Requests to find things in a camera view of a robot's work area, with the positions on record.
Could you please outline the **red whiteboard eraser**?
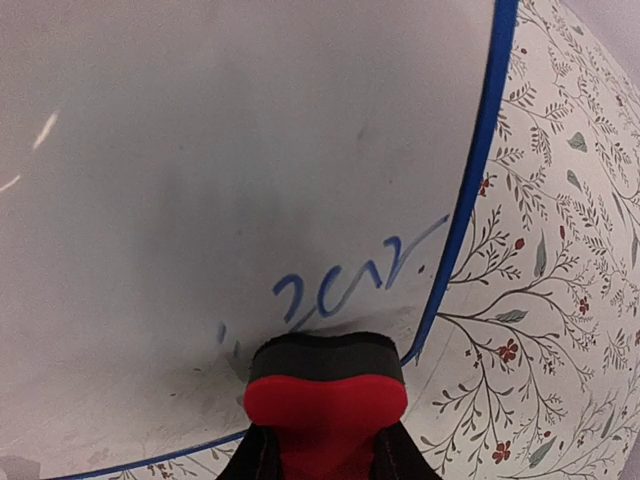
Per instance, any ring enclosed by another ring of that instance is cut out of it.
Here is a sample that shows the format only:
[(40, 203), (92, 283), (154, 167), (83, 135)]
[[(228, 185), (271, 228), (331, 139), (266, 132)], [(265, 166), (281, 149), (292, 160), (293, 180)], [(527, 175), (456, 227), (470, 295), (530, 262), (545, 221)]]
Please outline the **red whiteboard eraser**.
[(394, 342), (372, 332), (273, 338), (255, 353), (244, 395), (274, 434), (287, 479), (366, 479), (374, 439), (408, 405)]

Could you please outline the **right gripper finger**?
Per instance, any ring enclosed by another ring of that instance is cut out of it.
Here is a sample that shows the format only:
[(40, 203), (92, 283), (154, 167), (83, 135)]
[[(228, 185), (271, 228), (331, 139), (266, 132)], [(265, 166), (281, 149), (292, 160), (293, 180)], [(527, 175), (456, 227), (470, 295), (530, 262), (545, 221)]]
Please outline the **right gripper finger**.
[(396, 423), (384, 428), (372, 444), (331, 467), (315, 473), (310, 467), (289, 466), (275, 432), (253, 425), (249, 428), (221, 479), (438, 479), (405, 427)]

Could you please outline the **small blue-framed whiteboard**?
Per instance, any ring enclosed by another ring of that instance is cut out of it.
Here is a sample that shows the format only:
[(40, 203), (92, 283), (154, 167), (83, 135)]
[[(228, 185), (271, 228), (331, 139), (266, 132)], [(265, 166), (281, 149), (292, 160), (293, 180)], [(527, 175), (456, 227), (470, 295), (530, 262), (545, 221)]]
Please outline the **small blue-framed whiteboard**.
[(1, 475), (225, 442), (289, 332), (431, 329), (514, 1), (5, 1)]

